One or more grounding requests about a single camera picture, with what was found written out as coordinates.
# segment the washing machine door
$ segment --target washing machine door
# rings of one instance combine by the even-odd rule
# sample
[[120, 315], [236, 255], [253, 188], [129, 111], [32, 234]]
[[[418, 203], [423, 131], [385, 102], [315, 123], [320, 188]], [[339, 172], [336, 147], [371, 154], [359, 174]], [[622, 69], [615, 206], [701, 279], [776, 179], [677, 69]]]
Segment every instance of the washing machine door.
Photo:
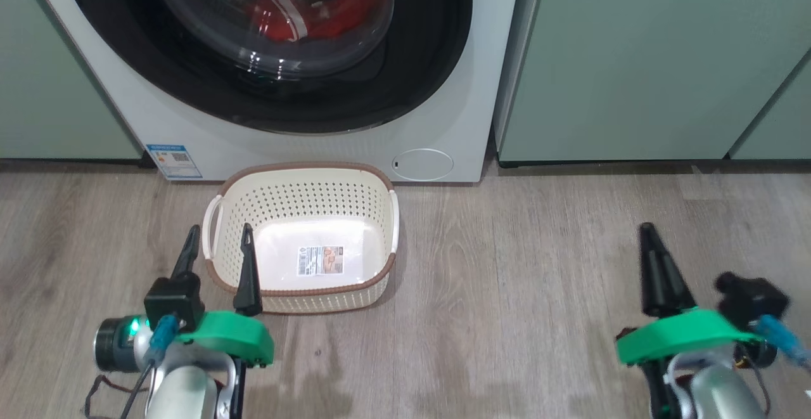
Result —
[[145, 79], [265, 131], [378, 126], [457, 64], [473, 0], [76, 0]]

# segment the perforated basket wall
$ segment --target perforated basket wall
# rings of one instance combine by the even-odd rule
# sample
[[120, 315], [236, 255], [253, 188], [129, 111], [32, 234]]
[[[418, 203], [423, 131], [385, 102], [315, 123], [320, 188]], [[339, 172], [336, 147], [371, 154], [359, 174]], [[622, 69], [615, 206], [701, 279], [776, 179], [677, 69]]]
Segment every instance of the perforated basket wall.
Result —
[[374, 278], [350, 286], [290, 291], [263, 284], [264, 312], [329, 313], [370, 306], [385, 291], [394, 265], [400, 215], [391, 182], [368, 165], [267, 165], [235, 174], [222, 185], [203, 219], [208, 271], [219, 286], [233, 293], [241, 274], [240, 241], [246, 222], [257, 228], [273, 219], [332, 215], [359, 216], [379, 229], [383, 252], [389, 252], [385, 265]]

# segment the white handle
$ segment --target white handle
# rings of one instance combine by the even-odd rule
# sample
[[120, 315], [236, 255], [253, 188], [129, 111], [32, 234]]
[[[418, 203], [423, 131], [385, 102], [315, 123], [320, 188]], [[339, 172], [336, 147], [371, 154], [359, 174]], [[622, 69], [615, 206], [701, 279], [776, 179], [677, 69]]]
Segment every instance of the white handle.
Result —
[[397, 243], [400, 241], [400, 203], [397, 201], [397, 193], [392, 189], [388, 192], [392, 199], [392, 219], [394, 231], [392, 232], [392, 252], [397, 253]]
[[217, 246], [217, 240], [220, 239], [220, 222], [222, 221], [222, 212], [217, 215], [217, 225], [214, 228], [214, 244], [211, 243], [211, 220], [214, 216], [214, 211], [219, 208], [222, 203], [222, 196], [217, 194], [214, 199], [209, 203], [206, 208], [205, 216], [203, 216], [203, 236], [200, 237], [200, 243], [203, 245], [203, 257], [206, 261], [214, 259], [214, 248]]

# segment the washing machine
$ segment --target washing machine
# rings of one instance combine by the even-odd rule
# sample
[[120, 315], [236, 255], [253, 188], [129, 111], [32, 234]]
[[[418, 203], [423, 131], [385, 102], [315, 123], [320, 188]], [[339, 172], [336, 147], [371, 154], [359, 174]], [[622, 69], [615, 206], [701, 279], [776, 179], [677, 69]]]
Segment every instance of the washing machine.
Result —
[[515, 0], [49, 2], [167, 179], [300, 161], [481, 178]]

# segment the beige basket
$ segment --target beige basket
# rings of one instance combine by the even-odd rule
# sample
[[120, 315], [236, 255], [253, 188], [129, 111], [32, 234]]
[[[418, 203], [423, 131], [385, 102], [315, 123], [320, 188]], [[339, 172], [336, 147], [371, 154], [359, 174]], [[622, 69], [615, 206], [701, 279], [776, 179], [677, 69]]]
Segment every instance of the beige basket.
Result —
[[391, 182], [374, 167], [266, 165], [226, 181], [206, 209], [202, 245], [209, 274], [232, 293], [246, 222], [254, 229], [266, 313], [357, 309], [385, 291], [400, 210]]

